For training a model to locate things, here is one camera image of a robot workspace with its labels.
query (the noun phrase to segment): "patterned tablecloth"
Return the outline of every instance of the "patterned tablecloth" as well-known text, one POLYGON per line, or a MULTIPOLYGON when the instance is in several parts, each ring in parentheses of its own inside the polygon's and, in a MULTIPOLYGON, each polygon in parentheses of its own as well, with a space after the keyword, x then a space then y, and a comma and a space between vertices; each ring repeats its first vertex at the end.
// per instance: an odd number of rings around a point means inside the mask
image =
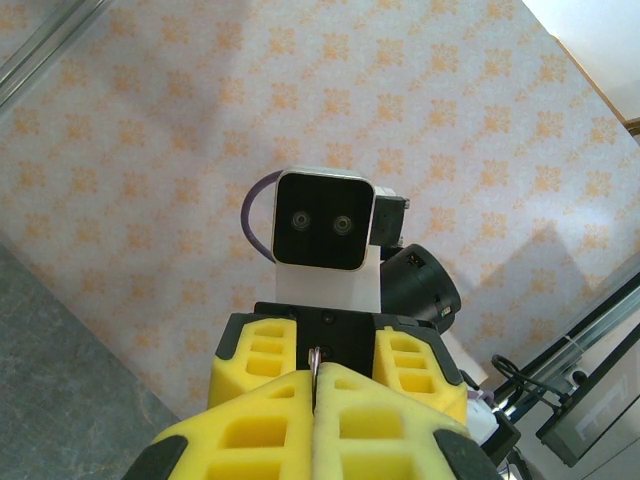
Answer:
POLYGON ((61 3, 62 0, 0 0, 0 66, 61 3))
POLYGON ((0 121, 3 240, 182 416, 229 313, 273 299, 239 223, 272 170, 410 196, 485 365, 640 250, 638 147, 517 0, 115 2, 0 121))

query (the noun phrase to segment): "black cylindrical motor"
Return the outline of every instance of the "black cylindrical motor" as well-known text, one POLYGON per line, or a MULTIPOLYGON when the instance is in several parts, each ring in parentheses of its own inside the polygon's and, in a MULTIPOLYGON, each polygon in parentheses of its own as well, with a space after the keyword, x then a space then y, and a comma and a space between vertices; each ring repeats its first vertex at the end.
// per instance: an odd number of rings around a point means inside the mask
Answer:
POLYGON ((461 302, 446 270, 420 245, 410 245, 380 267, 382 313, 432 322, 449 329, 461 302))

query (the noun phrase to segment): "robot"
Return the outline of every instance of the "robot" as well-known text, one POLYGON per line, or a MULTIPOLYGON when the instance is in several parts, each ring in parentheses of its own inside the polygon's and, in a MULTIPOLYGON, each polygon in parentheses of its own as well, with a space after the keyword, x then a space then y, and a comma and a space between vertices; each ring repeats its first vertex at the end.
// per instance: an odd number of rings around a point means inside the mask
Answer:
POLYGON ((241 220, 275 263, 276 302, 231 315, 208 409, 158 435, 123 480, 500 479, 440 338, 460 297, 424 248, 402 248, 408 207, 351 171, 258 182, 241 220), (270 183, 267 249, 248 217, 270 183))

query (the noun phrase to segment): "gray floor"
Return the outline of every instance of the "gray floor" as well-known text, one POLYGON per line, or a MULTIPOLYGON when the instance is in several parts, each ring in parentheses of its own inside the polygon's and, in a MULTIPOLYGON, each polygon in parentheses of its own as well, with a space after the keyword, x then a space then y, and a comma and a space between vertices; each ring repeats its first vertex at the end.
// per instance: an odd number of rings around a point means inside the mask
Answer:
POLYGON ((0 245, 0 478, 118 479, 176 421, 0 245))

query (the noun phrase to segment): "camera lens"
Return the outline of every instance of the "camera lens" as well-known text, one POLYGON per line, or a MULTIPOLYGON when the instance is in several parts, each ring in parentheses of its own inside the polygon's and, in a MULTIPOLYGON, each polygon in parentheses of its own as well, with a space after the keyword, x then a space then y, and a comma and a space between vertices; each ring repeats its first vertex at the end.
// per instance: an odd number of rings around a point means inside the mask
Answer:
POLYGON ((291 219, 291 225, 299 232, 302 232, 311 225, 311 217, 309 217, 307 212, 296 212, 291 219))
POLYGON ((336 221, 333 222, 333 230, 338 235, 346 235, 351 231, 352 227, 351 219, 349 217, 345 217, 344 215, 336 218, 336 221))

